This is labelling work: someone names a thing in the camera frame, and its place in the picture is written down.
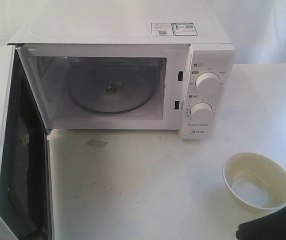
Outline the white microwave oven body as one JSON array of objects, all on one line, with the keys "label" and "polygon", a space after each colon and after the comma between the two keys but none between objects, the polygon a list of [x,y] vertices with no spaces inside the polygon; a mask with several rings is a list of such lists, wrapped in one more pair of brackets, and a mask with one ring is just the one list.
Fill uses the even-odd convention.
[{"label": "white microwave oven body", "polygon": [[[214,128],[235,48],[218,20],[199,14],[152,9],[130,10],[54,8],[24,25],[10,40],[18,50],[45,129],[170,130],[184,140],[200,140]],[[151,23],[194,23],[197,36],[152,36]],[[122,114],[103,115],[79,107],[69,95],[70,70],[91,58],[155,58],[163,63],[160,85],[144,106]],[[195,82],[215,73],[220,90],[200,95]],[[191,107],[207,103],[209,121],[191,119]]]}]

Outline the cream ceramic bowl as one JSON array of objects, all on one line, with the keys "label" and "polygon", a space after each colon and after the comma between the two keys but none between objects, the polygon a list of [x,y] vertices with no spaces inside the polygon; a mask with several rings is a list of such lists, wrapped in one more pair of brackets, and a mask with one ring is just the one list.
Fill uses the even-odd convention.
[{"label": "cream ceramic bowl", "polygon": [[230,156],[222,176],[236,204],[251,212],[286,206],[286,170],[271,158],[253,152]]}]

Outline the white control knob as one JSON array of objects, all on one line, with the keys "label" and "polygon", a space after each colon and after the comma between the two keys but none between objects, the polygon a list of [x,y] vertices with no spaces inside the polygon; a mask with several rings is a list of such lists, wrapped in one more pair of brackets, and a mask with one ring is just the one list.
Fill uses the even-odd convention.
[{"label": "white control knob", "polygon": [[211,96],[220,90],[219,77],[213,72],[206,72],[198,76],[195,86],[200,95]]},{"label": "white control knob", "polygon": [[208,103],[198,103],[191,107],[191,119],[197,122],[207,122],[212,118],[213,110]]}]

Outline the lower white control knob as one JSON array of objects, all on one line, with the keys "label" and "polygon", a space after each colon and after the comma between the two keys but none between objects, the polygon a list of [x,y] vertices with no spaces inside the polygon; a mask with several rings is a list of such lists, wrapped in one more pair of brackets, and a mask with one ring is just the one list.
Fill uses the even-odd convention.
[{"label": "lower white control knob", "polygon": [[191,119],[197,122],[207,122],[212,118],[213,110],[208,103],[198,103],[191,107]]}]

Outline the white microwave door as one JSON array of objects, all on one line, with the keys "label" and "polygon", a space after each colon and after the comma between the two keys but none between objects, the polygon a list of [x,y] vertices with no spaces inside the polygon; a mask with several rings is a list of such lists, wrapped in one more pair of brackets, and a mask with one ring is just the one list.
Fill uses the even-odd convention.
[{"label": "white microwave door", "polygon": [[47,132],[18,50],[13,52],[0,168],[0,217],[19,240],[52,240]]}]

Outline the left warning sticker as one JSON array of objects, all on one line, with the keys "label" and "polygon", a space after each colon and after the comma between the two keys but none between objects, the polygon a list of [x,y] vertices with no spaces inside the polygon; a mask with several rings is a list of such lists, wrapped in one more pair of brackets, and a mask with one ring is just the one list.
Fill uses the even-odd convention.
[{"label": "left warning sticker", "polygon": [[171,23],[151,23],[153,37],[174,36]]}]

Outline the right blue label sticker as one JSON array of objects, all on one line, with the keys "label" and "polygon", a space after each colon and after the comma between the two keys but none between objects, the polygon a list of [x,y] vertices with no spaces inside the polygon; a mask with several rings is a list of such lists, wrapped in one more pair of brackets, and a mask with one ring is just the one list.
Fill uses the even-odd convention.
[{"label": "right blue label sticker", "polygon": [[172,23],[174,36],[197,36],[197,30],[193,22]]}]

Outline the upper white control knob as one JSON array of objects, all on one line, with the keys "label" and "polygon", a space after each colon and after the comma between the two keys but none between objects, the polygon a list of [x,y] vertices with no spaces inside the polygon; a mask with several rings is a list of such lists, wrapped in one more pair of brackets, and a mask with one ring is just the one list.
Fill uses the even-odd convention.
[{"label": "upper white control knob", "polygon": [[220,90],[219,77],[213,72],[206,72],[198,76],[195,86],[200,95],[211,96]]}]

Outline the glass microwave turntable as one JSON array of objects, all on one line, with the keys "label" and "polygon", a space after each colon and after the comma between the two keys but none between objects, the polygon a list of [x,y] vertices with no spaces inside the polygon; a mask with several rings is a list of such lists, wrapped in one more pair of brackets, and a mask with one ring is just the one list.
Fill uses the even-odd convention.
[{"label": "glass microwave turntable", "polygon": [[69,95],[92,113],[128,113],[154,97],[162,68],[158,58],[89,58],[70,70]]}]

